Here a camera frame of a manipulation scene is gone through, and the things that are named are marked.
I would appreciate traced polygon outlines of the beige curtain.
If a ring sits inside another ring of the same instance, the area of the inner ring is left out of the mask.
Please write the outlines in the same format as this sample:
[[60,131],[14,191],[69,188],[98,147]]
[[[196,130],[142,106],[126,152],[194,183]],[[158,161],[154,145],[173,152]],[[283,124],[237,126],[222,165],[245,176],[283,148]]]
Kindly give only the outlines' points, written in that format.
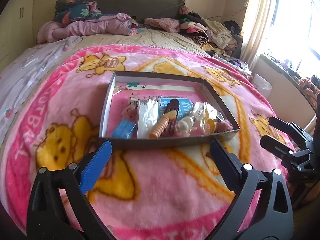
[[275,7],[276,0],[248,0],[242,26],[243,43],[240,59],[248,64],[249,70],[253,70],[261,53]]

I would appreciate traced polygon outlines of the pink fuzzy garment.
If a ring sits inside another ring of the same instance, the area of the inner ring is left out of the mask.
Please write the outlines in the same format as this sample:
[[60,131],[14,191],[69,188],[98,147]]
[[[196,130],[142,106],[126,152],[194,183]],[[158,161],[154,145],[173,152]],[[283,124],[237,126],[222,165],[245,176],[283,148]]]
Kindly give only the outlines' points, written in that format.
[[180,22],[172,18],[145,18],[144,24],[150,25],[154,28],[163,29],[169,33],[179,33],[180,32]]

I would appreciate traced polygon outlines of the maroon hair clip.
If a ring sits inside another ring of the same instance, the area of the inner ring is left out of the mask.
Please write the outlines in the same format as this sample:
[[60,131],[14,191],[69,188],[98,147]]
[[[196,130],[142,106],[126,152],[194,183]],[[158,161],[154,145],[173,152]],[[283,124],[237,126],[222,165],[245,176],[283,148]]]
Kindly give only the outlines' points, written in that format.
[[162,134],[163,137],[169,137],[174,135],[176,119],[178,116],[179,109],[180,109],[180,103],[177,99],[168,100],[168,103],[164,108],[163,114],[165,117],[169,118],[169,122]]

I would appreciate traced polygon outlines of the white plastic bag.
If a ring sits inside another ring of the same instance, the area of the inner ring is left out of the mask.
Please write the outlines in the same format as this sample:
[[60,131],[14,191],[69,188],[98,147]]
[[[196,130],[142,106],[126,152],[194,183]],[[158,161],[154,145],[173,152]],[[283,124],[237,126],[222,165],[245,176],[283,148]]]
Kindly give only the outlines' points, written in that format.
[[255,74],[252,79],[252,85],[263,97],[268,99],[272,91],[272,85],[267,80],[260,75]]

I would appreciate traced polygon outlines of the dark grey headboard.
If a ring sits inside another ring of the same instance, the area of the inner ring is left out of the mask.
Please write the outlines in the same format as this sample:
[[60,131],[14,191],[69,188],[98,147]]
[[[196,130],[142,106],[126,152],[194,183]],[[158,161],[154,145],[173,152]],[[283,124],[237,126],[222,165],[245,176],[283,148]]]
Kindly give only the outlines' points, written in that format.
[[[56,5],[65,0],[56,1]],[[176,18],[185,0],[87,0],[96,1],[103,16],[124,13],[136,22],[145,18]]]

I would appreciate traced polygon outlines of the pink bow hair clip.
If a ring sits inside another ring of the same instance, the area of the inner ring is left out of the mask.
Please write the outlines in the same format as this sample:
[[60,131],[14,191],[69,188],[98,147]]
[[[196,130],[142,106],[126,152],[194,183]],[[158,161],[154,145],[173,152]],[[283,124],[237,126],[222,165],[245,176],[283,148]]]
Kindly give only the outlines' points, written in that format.
[[121,113],[121,118],[137,123],[138,121],[138,106],[139,106],[139,99],[137,98],[130,98],[128,105],[124,108]]

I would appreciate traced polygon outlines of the pink pompom snap clip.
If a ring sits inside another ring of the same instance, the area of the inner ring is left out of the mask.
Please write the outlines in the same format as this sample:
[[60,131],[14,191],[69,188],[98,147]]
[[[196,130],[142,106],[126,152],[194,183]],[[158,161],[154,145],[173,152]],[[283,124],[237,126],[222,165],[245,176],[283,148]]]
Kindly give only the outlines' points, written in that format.
[[217,121],[215,123],[215,133],[229,132],[233,130],[233,125],[228,120]]

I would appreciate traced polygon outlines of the pink quilted jacket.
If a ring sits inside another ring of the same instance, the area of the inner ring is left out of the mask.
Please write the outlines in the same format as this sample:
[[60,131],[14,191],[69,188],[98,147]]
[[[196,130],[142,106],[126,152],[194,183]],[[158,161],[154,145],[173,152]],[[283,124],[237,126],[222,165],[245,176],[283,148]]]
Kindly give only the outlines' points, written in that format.
[[36,42],[38,44],[52,43],[71,36],[96,34],[130,36],[140,32],[138,25],[129,15],[118,13],[97,19],[75,21],[66,26],[56,21],[47,22],[39,29]]

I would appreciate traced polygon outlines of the grey cardboard box tray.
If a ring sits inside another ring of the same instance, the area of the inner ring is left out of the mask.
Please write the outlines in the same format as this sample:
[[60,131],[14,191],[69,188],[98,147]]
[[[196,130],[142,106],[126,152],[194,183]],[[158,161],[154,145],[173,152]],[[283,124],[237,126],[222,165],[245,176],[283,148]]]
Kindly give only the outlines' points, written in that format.
[[229,140],[240,127],[205,79],[148,72],[114,72],[99,138],[114,148],[152,149]]

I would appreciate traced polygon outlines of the white cloud hair clip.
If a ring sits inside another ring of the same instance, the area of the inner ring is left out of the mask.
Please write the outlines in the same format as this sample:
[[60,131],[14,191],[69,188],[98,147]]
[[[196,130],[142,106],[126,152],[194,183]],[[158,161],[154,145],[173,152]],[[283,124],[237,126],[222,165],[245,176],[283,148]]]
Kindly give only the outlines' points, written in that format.
[[221,112],[207,102],[195,102],[191,115],[199,123],[204,134],[213,134],[216,131],[216,123],[224,120]]

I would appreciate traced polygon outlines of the pile of mixed clothes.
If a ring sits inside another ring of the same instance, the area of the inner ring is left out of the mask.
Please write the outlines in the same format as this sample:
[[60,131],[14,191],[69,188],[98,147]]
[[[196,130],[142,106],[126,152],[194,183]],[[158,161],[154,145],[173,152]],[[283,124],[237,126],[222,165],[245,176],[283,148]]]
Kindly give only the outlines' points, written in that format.
[[243,37],[236,22],[211,21],[186,6],[180,7],[178,16],[181,35],[193,40],[207,54],[236,69],[244,77],[251,77],[248,64],[240,59]]

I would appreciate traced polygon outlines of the cream wardrobe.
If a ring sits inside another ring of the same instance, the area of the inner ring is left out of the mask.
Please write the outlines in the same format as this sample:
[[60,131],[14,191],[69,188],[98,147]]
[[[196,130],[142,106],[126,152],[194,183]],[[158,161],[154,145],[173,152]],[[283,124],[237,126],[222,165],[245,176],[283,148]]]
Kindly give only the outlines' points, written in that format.
[[9,0],[1,13],[1,70],[34,46],[34,0]]

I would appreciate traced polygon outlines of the earrings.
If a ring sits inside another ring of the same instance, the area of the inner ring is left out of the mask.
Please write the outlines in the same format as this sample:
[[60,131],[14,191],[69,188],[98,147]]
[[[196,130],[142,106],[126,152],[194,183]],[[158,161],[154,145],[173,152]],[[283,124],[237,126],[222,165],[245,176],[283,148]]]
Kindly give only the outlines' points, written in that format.
[[158,101],[140,100],[138,105],[137,139],[148,139],[158,121]]

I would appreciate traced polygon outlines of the dark floral pillow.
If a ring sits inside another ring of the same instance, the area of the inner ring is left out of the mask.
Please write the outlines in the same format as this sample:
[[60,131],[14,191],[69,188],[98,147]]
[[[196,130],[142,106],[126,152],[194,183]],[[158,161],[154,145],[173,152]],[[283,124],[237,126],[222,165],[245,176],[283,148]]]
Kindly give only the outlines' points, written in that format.
[[69,25],[76,21],[97,19],[102,15],[96,1],[65,0],[56,5],[54,21]]

